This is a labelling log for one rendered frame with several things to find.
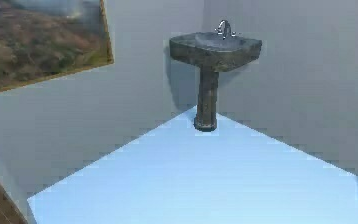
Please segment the silver sink faucet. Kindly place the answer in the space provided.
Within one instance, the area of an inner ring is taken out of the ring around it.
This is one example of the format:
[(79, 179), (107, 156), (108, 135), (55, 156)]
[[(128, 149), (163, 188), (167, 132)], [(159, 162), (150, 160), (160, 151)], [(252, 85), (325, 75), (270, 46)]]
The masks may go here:
[(215, 31), (223, 39), (237, 36), (237, 33), (232, 30), (229, 21), (225, 20), (225, 19), (223, 19), (219, 22), (219, 25), (215, 28)]

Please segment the dark stone pedestal sink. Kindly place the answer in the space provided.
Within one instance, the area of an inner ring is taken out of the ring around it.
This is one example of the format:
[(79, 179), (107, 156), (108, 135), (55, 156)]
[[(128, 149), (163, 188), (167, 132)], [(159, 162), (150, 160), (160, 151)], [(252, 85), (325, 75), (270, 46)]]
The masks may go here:
[(198, 67), (200, 81), (194, 128), (211, 132), (217, 128), (216, 102), (219, 74), (239, 69), (260, 56), (262, 41), (241, 36), (224, 38), (212, 32), (195, 32), (169, 40), (173, 60)]

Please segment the framed landscape picture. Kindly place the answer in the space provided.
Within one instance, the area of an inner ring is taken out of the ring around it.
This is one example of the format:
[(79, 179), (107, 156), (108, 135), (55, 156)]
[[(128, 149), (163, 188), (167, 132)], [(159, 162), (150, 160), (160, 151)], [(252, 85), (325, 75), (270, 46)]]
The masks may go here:
[(104, 0), (0, 0), (0, 92), (113, 62)]

